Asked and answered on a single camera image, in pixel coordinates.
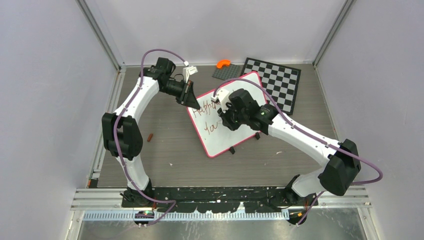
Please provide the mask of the pink framed whiteboard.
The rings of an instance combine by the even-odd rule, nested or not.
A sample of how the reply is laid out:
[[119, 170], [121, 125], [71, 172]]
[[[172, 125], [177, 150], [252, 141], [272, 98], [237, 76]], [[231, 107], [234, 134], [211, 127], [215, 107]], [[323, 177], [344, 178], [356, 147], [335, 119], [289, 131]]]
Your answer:
[[[242, 79], [251, 81], [260, 87], [262, 82], [257, 72], [250, 72], [241, 76]], [[224, 84], [219, 90], [234, 92], [238, 89], [247, 90], [252, 98], [262, 106], [267, 103], [267, 98], [262, 90], [245, 81], [233, 81]], [[199, 136], [200, 142], [210, 158], [214, 158], [249, 138], [255, 137], [258, 131], [252, 130], [243, 124], [237, 130], [231, 131], [223, 126], [222, 119], [217, 111], [221, 107], [211, 101], [215, 89], [212, 89], [196, 99], [200, 103], [200, 109], [187, 107], [188, 115], [193, 123], [194, 129]]]

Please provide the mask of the red marker cap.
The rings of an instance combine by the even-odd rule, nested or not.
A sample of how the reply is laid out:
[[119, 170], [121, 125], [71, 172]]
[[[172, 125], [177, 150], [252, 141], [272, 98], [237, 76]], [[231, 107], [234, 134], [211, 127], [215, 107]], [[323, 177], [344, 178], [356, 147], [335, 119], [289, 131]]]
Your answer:
[[151, 141], [151, 139], [152, 139], [152, 137], [153, 137], [153, 133], [150, 133], [149, 135], [148, 135], [148, 137], [147, 137], [147, 142], [150, 142]]

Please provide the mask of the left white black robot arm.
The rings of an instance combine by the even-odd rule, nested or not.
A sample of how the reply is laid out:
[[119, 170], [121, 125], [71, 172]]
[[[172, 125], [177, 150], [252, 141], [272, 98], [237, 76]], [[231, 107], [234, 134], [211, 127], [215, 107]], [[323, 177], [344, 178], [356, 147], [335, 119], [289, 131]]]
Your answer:
[[178, 104], [200, 109], [194, 94], [194, 83], [189, 77], [198, 72], [194, 65], [184, 62], [182, 80], [172, 74], [176, 65], [160, 57], [155, 65], [143, 67], [136, 85], [125, 101], [112, 113], [101, 118], [104, 148], [120, 163], [127, 180], [122, 196], [130, 203], [148, 207], [154, 201], [152, 183], [141, 160], [143, 137], [138, 121], [147, 105], [158, 93], [175, 97]]

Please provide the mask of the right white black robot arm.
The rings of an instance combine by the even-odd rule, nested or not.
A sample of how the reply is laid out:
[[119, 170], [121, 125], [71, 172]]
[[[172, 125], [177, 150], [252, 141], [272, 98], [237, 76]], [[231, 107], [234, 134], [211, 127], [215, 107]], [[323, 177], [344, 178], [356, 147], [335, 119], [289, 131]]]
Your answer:
[[283, 198], [299, 205], [310, 194], [328, 191], [343, 196], [361, 170], [356, 144], [320, 135], [295, 122], [275, 106], [259, 105], [251, 94], [241, 88], [234, 92], [220, 89], [211, 100], [219, 103], [218, 116], [231, 131], [242, 125], [256, 132], [283, 140], [313, 158], [321, 168], [308, 174], [295, 175], [283, 189]]

